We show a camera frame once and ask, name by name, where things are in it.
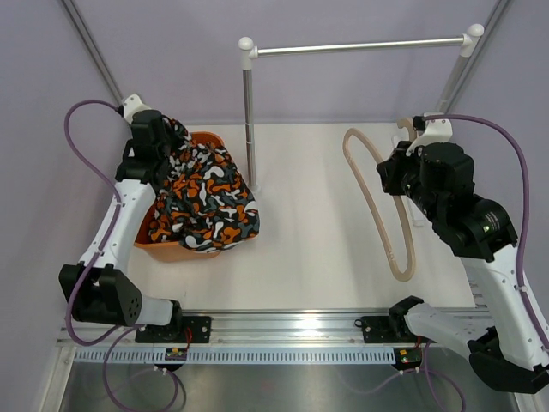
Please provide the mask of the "orange camouflage shorts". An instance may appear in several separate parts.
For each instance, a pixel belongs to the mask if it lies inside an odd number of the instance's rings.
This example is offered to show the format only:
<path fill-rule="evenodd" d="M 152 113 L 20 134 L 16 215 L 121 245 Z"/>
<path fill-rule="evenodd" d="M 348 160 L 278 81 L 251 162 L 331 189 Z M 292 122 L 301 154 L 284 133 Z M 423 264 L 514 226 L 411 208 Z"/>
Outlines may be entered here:
<path fill-rule="evenodd" d="M 150 245 L 177 243 L 190 252 L 230 250 L 254 239 L 260 215 L 252 190 L 224 142 L 167 120 L 176 138 L 168 174 L 143 222 Z"/>

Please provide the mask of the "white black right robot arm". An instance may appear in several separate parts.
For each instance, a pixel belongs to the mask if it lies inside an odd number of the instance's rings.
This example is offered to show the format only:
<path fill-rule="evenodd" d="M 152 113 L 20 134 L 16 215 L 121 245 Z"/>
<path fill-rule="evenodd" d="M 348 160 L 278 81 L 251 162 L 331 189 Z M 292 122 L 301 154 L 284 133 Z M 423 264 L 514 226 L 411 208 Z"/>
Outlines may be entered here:
<path fill-rule="evenodd" d="M 401 141 L 377 166 L 383 191 L 406 196 L 479 287 L 493 326 L 478 328 L 409 296 L 389 309 L 389 333 L 421 336 L 468 361 L 495 391 L 535 394 L 548 385 L 548 353 L 523 305 L 517 235 L 504 207 L 474 194 L 474 160 L 451 142 Z"/>

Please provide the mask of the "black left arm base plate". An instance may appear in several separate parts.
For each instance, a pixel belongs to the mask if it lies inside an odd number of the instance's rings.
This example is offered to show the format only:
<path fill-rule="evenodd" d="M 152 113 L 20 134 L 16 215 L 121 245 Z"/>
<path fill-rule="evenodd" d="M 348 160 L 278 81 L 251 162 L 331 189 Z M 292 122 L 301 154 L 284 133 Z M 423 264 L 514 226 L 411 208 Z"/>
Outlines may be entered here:
<path fill-rule="evenodd" d="M 168 325 L 147 325 L 136 332 L 137 343 L 209 343 L 212 318 L 209 316 L 180 315 Z"/>

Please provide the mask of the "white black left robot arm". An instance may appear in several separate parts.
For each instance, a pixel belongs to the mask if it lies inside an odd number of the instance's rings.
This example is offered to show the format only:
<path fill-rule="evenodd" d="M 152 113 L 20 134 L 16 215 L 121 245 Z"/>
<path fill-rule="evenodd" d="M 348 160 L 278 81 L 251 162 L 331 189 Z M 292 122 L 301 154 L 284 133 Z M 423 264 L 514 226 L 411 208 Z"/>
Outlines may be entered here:
<path fill-rule="evenodd" d="M 87 341 L 75 333 L 75 321 L 106 324 L 111 330 L 154 326 L 166 342 L 177 341 L 184 332 L 174 301 L 144 295 L 127 274 L 131 250 L 167 178 L 177 138 L 157 110 L 140 108 L 126 118 L 131 138 L 114 179 L 104 179 L 113 193 L 106 216 L 78 263 L 65 264 L 59 273 L 68 304 L 66 330 L 82 346 Z"/>

